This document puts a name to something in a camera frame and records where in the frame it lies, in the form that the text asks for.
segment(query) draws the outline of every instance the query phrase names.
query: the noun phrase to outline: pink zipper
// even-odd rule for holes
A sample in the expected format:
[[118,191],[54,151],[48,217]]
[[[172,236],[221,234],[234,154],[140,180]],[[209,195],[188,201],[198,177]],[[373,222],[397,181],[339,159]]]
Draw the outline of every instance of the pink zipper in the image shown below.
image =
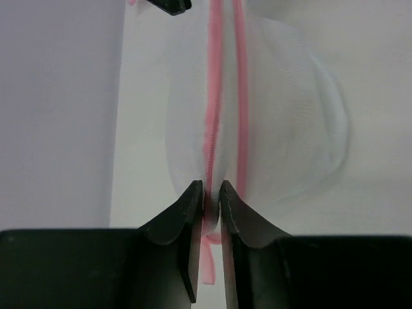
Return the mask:
[[[238,60],[238,165],[236,188],[243,199],[246,191],[247,155],[248,155],[248,69],[247,42],[245,33],[245,15],[242,0],[232,0],[236,34],[236,57]],[[211,214],[211,191],[214,167],[216,140],[218,137],[221,93],[223,87],[223,0],[211,0],[208,38],[208,96],[205,117],[205,140],[203,155],[205,158],[205,203],[203,217]],[[201,238],[201,260],[203,283],[213,285],[216,281],[211,244],[221,244],[219,234],[211,234]]]
[[[223,0],[210,1],[209,37],[207,54],[207,108],[205,117],[205,140],[203,143],[203,155],[205,159],[205,201],[203,217],[210,217],[211,191],[214,167],[214,155],[216,140],[220,125],[222,61],[223,61]],[[208,236],[201,238],[200,258],[202,260],[202,279],[204,284],[214,285],[216,269],[214,266],[212,240]]]

